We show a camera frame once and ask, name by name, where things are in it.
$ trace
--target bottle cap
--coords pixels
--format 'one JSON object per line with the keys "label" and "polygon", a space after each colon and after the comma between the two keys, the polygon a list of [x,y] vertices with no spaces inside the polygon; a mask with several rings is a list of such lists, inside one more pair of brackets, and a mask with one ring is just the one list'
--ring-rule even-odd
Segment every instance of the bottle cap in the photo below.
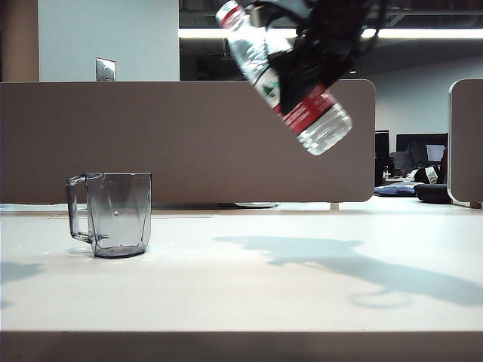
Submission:
{"label": "bottle cap", "polygon": [[245,15],[245,10],[233,0],[227,2],[217,12],[217,22],[225,29],[231,28],[241,17]]}

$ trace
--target ceiling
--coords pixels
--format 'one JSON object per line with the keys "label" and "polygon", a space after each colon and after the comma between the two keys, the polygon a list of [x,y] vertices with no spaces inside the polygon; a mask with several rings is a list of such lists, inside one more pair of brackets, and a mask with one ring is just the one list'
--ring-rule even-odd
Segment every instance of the ceiling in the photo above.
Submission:
{"label": "ceiling", "polygon": [[[181,28],[218,28],[214,15],[227,0],[180,0]],[[239,0],[242,6],[251,0]],[[377,6],[368,25],[377,17]],[[280,20],[276,26],[293,26]],[[385,28],[483,28],[483,0],[389,0]],[[377,47],[361,59],[356,75],[362,78],[381,72],[483,56],[483,40],[380,39]],[[223,39],[180,39],[181,79],[238,80],[242,74]]]}

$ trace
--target cubicle partition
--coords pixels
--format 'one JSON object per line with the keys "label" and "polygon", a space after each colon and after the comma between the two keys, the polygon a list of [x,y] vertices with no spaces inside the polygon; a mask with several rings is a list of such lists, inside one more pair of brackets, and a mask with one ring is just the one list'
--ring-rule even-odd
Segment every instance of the cubicle partition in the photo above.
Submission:
{"label": "cubicle partition", "polygon": [[152,171],[153,201],[365,201],[375,90],[331,90],[347,137],[309,154],[247,82],[1,84],[2,202],[61,203],[84,172]]}
{"label": "cubicle partition", "polygon": [[483,79],[463,79],[450,89],[448,191],[462,202],[483,201]]}

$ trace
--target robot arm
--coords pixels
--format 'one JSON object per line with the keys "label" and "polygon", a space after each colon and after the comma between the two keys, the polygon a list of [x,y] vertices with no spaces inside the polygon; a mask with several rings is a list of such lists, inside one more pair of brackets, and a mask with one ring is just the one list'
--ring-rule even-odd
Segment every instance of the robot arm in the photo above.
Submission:
{"label": "robot arm", "polygon": [[[369,11],[379,3],[376,34],[362,47]],[[297,24],[290,51],[269,55],[280,81],[281,112],[292,110],[316,84],[330,87],[374,45],[387,0],[254,0],[247,8],[254,26],[288,17]]]}

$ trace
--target cup handle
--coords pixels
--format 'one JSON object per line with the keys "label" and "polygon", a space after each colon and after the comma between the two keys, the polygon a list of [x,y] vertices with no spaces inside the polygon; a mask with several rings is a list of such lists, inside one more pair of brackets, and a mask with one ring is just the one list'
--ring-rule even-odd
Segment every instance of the cup handle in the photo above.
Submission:
{"label": "cup handle", "polygon": [[78,230],[77,194],[75,193],[75,186],[82,181],[85,182],[85,176],[75,176],[67,180],[67,206],[69,208],[70,234],[74,239],[92,244],[92,241],[89,239],[89,233]]}

